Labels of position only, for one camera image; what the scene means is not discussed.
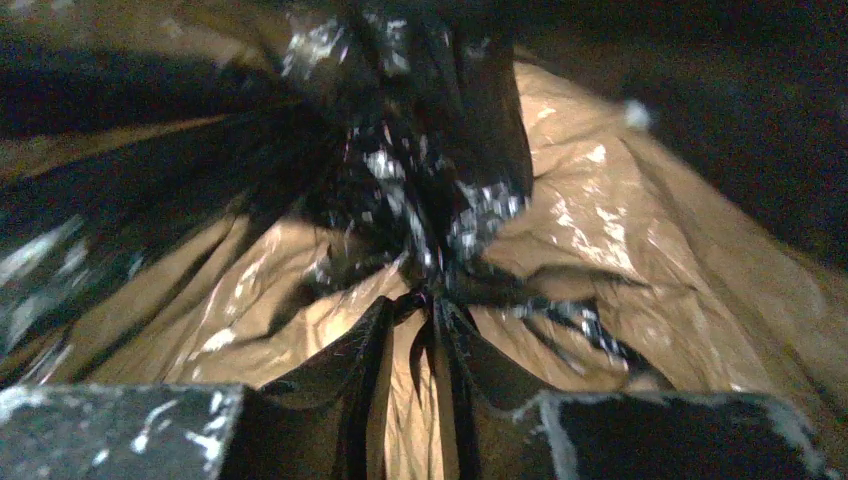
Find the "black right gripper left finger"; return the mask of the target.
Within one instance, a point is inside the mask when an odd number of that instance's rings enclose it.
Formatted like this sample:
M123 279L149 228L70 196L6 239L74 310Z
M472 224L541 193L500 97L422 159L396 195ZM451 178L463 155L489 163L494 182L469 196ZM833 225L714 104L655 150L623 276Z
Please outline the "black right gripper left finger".
M260 389L18 385L1 394L5 479L376 479L393 303Z

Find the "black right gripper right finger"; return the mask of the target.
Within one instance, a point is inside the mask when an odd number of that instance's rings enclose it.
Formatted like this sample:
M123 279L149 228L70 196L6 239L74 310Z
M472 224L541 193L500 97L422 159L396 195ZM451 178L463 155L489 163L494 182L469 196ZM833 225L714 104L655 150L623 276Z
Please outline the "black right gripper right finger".
M762 394L565 392L433 304L450 479L825 479L807 419Z

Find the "black trash bag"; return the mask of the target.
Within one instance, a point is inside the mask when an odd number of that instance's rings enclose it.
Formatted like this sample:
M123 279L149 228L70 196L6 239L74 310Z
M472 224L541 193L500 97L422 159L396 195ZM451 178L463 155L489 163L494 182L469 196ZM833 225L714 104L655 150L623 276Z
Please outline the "black trash bag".
M1 394L260 389L393 303L376 479L450 479L433 304L565 392L762 394L847 475L847 7L5 1Z

